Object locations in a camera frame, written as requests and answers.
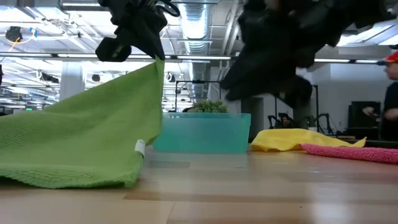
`wall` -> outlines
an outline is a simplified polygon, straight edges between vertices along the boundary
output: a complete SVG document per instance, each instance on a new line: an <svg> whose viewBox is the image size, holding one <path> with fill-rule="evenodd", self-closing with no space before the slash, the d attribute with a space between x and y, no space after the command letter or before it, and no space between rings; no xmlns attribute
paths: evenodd
<svg viewBox="0 0 398 224"><path fill-rule="evenodd" d="M352 101L380 101L383 103L386 88L391 84L377 65L330 64L310 74L319 89L319 111L329 113L337 129L343 131L348 124L348 106ZM315 98L311 100L315 115Z"/></svg>

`pink towel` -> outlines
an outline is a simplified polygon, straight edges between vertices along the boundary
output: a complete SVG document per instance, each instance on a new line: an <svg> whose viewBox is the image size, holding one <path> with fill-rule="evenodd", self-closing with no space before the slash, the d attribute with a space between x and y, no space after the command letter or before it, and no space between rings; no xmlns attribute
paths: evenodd
<svg viewBox="0 0 398 224"><path fill-rule="evenodd" d="M313 144L302 144L301 147L307 153L316 156L398 164L397 149L381 149L371 147L330 147L317 146Z"/></svg>

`wooden table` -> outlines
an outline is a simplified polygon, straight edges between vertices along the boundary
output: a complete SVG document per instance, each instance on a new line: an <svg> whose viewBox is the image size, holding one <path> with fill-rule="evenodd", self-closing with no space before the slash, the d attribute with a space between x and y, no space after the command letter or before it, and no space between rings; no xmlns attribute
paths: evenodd
<svg viewBox="0 0 398 224"><path fill-rule="evenodd" d="M147 152L135 189L0 189L4 224L397 223L398 166L302 152Z"/></svg>

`teal plastic bin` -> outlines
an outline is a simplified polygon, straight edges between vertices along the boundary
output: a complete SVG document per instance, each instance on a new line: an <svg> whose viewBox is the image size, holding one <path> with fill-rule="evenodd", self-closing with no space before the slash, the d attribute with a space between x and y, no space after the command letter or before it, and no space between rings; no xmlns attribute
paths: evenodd
<svg viewBox="0 0 398 224"><path fill-rule="evenodd" d="M165 113L155 150L170 152L244 153L250 114Z"/></svg>

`green towel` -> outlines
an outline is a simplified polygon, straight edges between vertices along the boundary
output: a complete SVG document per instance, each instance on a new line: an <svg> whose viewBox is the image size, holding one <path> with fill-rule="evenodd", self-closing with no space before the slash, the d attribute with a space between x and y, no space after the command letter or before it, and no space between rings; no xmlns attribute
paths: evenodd
<svg viewBox="0 0 398 224"><path fill-rule="evenodd" d="M162 128L164 61L43 111L0 117L0 177L58 189L134 185Z"/></svg>

